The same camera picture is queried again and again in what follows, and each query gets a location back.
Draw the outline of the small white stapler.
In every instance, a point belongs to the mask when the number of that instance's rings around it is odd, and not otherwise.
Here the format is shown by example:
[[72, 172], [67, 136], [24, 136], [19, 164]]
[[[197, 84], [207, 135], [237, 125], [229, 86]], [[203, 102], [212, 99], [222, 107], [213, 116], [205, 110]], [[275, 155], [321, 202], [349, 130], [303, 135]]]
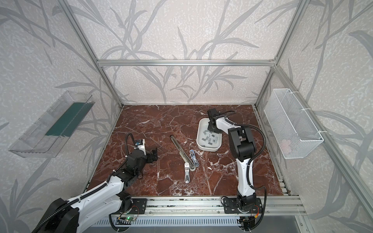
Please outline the small white stapler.
[[190, 182], [189, 162], [184, 163], [184, 170], [185, 170], [184, 182], [189, 183]]

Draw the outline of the grey white large stapler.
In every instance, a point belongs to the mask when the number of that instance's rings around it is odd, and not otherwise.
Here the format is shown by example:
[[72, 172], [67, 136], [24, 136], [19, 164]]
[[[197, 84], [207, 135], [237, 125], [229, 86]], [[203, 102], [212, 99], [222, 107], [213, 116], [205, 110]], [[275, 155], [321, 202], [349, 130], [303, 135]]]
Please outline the grey white large stapler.
[[173, 135], [171, 135], [170, 139], [171, 139], [172, 143], [175, 145], [175, 147], [177, 148], [177, 150], [178, 150], [180, 156], [182, 157], [182, 159], [184, 160], [184, 162], [188, 162], [189, 163], [189, 169], [191, 171], [195, 171], [196, 167], [195, 167], [194, 163], [191, 161], [191, 159], [185, 153], [185, 151], [180, 146], [180, 144], [178, 143], [178, 141], [176, 140], [176, 138]]

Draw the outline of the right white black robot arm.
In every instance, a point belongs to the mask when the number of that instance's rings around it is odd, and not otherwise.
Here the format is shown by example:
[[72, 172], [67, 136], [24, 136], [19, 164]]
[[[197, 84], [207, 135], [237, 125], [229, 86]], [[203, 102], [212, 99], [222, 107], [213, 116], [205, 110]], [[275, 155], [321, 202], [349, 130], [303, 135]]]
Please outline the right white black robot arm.
[[[266, 138], [259, 127], [252, 124], [239, 124], [231, 121], [228, 116], [235, 114], [235, 111], [219, 112], [215, 108], [207, 111], [209, 123], [208, 130], [213, 133], [226, 133], [229, 139], [229, 148], [232, 156], [236, 159], [239, 184], [237, 203], [238, 208], [248, 211], [248, 208], [255, 204], [257, 190], [267, 189], [264, 185], [254, 186], [253, 163], [264, 151]], [[259, 132], [263, 138], [263, 145], [257, 150], [252, 130]]]

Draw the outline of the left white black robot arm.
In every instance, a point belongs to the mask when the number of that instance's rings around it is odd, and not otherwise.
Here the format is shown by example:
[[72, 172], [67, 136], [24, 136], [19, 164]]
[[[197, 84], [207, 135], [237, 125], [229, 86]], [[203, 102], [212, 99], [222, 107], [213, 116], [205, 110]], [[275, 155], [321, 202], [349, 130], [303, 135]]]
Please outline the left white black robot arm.
[[146, 164], [157, 160], [157, 149], [151, 153], [135, 149], [100, 185], [69, 200], [59, 198], [52, 202], [33, 231], [81, 233], [105, 216], [127, 212], [132, 201], [126, 189], [138, 180]]

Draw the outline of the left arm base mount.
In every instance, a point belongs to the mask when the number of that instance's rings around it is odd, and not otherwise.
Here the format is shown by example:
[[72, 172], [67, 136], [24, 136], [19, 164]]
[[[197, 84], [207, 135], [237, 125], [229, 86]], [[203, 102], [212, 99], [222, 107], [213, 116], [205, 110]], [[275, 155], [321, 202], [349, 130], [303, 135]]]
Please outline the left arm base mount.
[[121, 212], [125, 214], [143, 215], [147, 206], [146, 198], [128, 199], [122, 202]]

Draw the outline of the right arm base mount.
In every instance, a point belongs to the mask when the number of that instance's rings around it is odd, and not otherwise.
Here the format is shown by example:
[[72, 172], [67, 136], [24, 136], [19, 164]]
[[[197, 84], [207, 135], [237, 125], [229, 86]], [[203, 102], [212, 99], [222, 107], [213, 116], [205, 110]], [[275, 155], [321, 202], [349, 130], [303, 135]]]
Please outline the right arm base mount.
[[261, 214], [263, 211], [263, 204], [260, 198], [256, 198], [254, 204], [248, 206], [247, 210], [239, 208], [236, 198], [222, 197], [220, 202], [224, 208], [225, 214]]

